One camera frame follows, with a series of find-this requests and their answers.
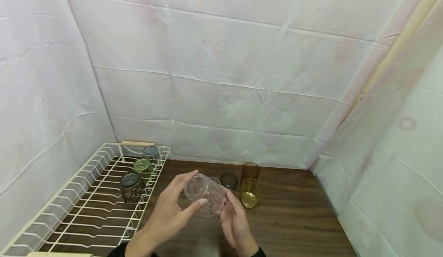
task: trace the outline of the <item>wrist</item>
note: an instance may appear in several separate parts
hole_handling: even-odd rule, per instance
[[[125,257],[150,257],[157,246],[152,239],[152,234],[142,229],[128,242]]]
[[[238,257],[251,257],[257,253],[258,245],[252,235],[249,235],[247,238],[237,243],[235,251]]]

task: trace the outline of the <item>hand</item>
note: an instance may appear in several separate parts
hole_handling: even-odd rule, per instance
[[[193,202],[185,210],[177,204],[178,197],[187,182],[198,174],[198,170],[175,176],[158,197],[157,204],[145,226],[138,231],[126,246],[126,257],[151,256],[154,249],[172,239],[185,227],[190,217],[205,205],[207,199]]]
[[[238,257],[251,257],[257,253],[258,245],[251,234],[245,210],[230,190],[223,190],[225,205],[219,215],[223,233]]]

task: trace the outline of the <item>yellow glass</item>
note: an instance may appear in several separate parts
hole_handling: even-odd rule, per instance
[[[246,178],[241,184],[241,203],[244,207],[254,208],[260,196],[263,194],[263,188],[257,179]]]

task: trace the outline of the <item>wrinkled fabric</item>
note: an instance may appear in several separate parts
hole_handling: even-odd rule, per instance
[[[0,249],[115,141],[66,0],[0,0]]]
[[[312,171],[360,256],[443,252],[443,3]]]
[[[68,0],[118,140],[306,169],[419,0]]]

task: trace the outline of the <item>dish rack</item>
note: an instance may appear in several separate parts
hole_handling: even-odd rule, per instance
[[[141,200],[125,204],[120,178],[142,156],[140,147],[149,145],[154,144],[104,143],[0,252],[0,257],[23,257],[38,250],[106,256],[112,248],[129,241],[138,230],[171,149],[157,146],[161,160]]]

